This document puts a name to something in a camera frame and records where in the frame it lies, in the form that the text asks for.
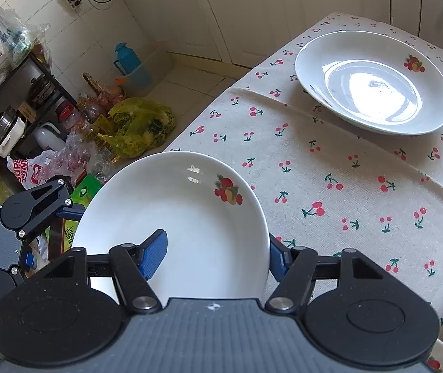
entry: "cherry tablecloth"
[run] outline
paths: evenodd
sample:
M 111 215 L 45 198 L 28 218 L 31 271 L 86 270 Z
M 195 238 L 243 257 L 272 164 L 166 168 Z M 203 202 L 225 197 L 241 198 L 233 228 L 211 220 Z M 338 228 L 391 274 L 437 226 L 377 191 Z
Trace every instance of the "cherry tablecloth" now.
M 380 135 L 315 101 L 299 84 L 294 60 L 305 43 L 338 30 L 396 38 L 443 74 L 438 47 L 391 25 L 330 14 L 228 88 L 167 150 L 209 154 L 233 167 L 287 246 L 321 255 L 362 251 L 431 303 L 443 340 L 443 127 L 424 136 Z M 269 276 L 265 297 L 276 285 Z

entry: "blue pitcher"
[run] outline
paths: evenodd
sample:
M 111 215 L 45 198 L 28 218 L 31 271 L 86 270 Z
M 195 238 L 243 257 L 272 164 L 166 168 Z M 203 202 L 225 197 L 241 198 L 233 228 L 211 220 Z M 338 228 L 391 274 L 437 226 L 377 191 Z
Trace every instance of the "blue pitcher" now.
M 118 59 L 114 61 L 114 65 L 124 76 L 140 66 L 140 59 L 133 49 L 126 47 L 126 42 L 118 43 L 114 51 L 117 52 L 118 56 Z

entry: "yellow plastic bag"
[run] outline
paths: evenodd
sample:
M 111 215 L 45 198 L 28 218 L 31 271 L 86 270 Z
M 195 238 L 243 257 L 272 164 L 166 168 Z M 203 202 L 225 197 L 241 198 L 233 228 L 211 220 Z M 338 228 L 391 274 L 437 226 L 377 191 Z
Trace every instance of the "yellow plastic bag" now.
M 124 158 L 138 157 L 147 149 L 162 145 L 175 126 L 171 108 L 143 98 L 118 102 L 108 115 L 116 124 L 116 135 L 98 136 Z

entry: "translucent plastic container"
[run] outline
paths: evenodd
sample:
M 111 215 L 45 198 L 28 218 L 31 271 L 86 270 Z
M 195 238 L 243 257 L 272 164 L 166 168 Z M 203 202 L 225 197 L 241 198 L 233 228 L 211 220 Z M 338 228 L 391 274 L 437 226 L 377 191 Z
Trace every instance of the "translucent plastic container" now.
M 136 50 L 142 63 L 121 84 L 128 97 L 144 97 L 173 68 L 165 43 L 152 42 Z

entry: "cooking pot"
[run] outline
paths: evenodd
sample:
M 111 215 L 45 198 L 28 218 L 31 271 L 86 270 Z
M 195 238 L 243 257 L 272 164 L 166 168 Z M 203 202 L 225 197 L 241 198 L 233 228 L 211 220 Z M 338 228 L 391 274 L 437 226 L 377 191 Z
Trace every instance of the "cooking pot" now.
M 16 122 L 16 109 L 9 106 L 3 113 L 0 114 L 0 144 L 7 133 L 12 129 Z
M 31 80 L 31 87 L 28 91 L 26 100 L 31 102 L 33 106 L 37 108 L 46 102 L 55 89 L 56 86 L 51 83 L 48 77 L 42 74 L 38 78 L 33 78 Z

